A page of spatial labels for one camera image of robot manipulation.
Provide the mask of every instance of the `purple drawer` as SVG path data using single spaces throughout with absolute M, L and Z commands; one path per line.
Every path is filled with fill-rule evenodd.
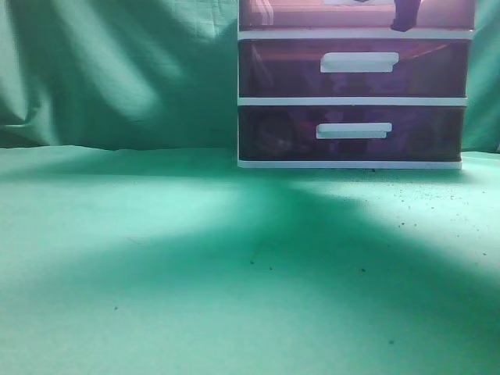
M 470 41 L 240 41 L 240 96 L 460 98 Z
M 473 29 L 474 0 L 240 0 L 240 30 L 296 27 Z
M 243 106 L 245 161 L 459 162 L 463 107 Z

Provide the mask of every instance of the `green cloth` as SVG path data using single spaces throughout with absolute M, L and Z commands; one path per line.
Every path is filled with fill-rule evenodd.
M 1 375 L 498 375 L 500 155 L 0 150 Z
M 236 0 L 1 1 L 0 147 L 235 148 L 236 16 Z M 495 152 L 500 1 L 477 26 L 464 148 Z

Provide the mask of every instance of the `drawer handle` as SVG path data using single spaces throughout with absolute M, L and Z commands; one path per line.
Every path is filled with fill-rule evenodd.
M 394 0 L 323 0 L 325 5 L 394 5 Z
M 397 52 L 330 52 L 321 58 L 321 73 L 390 73 Z
M 386 138 L 392 123 L 321 123 L 316 127 L 316 139 Z

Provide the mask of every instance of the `plastic drawer unit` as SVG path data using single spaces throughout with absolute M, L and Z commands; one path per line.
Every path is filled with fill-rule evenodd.
M 460 168 L 472 0 L 240 0 L 238 165 Z

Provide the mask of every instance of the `translucent drawer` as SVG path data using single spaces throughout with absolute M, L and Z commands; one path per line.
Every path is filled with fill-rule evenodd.
M 241 97 L 464 97 L 470 41 L 240 41 Z
M 239 159 L 459 162 L 463 107 L 242 106 Z
M 240 0 L 240 30 L 295 27 L 472 29 L 473 0 Z

